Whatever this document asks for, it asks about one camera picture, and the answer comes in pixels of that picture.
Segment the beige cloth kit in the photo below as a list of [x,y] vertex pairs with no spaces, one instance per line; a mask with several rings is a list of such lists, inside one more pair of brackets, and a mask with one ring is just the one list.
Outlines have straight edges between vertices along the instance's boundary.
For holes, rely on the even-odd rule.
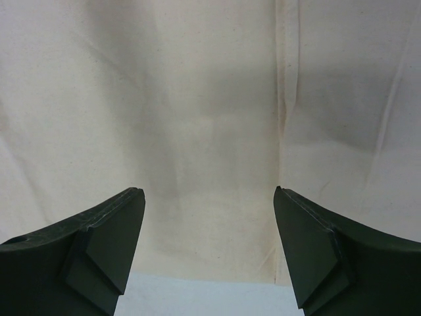
[[419,1],[2,1],[1,239],[142,188],[133,268],[287,284],[290,188],[420,239]]

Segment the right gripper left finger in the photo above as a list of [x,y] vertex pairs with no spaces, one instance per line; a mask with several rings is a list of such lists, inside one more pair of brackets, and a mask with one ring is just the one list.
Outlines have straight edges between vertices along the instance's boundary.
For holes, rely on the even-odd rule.
[[86,211],[1,244],[2,315],[114,315],[145,211],[128,188]]

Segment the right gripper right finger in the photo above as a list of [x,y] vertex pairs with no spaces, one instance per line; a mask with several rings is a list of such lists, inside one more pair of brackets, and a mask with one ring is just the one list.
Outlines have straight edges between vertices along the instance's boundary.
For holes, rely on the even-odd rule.
[[419,315],[420,243],[277,187],[274,213],[305,315]]

